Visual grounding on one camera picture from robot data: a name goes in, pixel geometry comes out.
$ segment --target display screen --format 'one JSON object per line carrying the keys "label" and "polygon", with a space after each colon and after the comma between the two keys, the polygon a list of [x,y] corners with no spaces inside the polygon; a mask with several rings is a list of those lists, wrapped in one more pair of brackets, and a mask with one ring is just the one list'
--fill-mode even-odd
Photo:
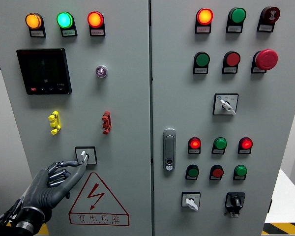
{"label": "display screen", "polygon": [[19,49],[17,56],[27,94],[70,94],[65,50]]}

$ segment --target green indicator light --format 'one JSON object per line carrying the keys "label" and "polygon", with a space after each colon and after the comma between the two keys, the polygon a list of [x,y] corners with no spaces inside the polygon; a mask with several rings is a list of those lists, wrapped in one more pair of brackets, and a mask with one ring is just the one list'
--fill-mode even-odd
{"label": "green indicator light", "polygon": [[57,23],[61,28],[66,29],[72,26],[73,18],[70,13],[62,12],[57,16]]}
{"label": "green indicator light", "polygon": [[226,139],[217,138],[216,140],[214,140],[214,146],[219,150],[226,148],[226,146],[227,146]]}
{"label": "green indicator light", "polygon": [[231,12],[231,20],[235,23],[241,23],[246,19],[246,11],[243,8],[236,8]]}
{"label": "green indicator light", "polygon": [[188,175],[190,177],[197,177],[198,174],[199,174],[199,171],[197,169],[191,169],[191,170],[188,171]]}
{"label": "green indicator light", "polygon": [[205,66],[208,64],[208,62],[210,61],[210,58],[208,57],[207,54],[199,54],[196,58],[196,63],[198,64],[198,66]]}
{"label": "green indicator light", "polygon": [[247,172],[247,168],[244,165],[239,165],[235,168],[235,174],[237,176],[245,176]]}

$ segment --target yellow terminal connector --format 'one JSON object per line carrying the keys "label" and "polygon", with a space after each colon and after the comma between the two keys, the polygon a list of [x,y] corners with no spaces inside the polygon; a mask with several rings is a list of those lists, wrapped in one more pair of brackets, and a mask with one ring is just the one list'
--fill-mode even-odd
{"label": "yellow terminal connector", "polygon": [[60,117],[59,117],[59,112],[54,111],[51,113],[51,115],[48,117],[48,120],[50,122],[50,127],[53,128],[51,131],[52,135],[55,135],[61,130],[61,123],[60,123]]}

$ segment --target lightning bolt symbol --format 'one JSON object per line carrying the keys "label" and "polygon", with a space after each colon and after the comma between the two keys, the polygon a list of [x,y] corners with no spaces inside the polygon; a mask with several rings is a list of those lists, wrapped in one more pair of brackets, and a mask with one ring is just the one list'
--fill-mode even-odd
{"label": "lightning bolt symbol", "polygon": [[105,193],[99,193],[99,194],[96,194],[96,195],[92,195],[95,190],[98,188],[99,184],[95,184],[94,187],[92,188],[91,192],[89,193],[88,195],[88,198],[93,198],[93,197],[96,197],[96,196],[99,196],[99,198],[97,199],[97,201],[94,203],[94,205],[91,205],[90,206],[90,209],[89,210],[93,210],[95,208],[95,205],[96,203],[98,203],[98,201],[104,196]]}

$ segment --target warning sign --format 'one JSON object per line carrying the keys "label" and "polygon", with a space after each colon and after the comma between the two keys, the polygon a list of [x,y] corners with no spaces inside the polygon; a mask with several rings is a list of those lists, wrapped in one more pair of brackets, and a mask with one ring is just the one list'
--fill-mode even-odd
{"label": "warning sign", "polygon": [[94,172],[89,175],[75,200],[69,219],[73,225],[130,225],[128,212]]}

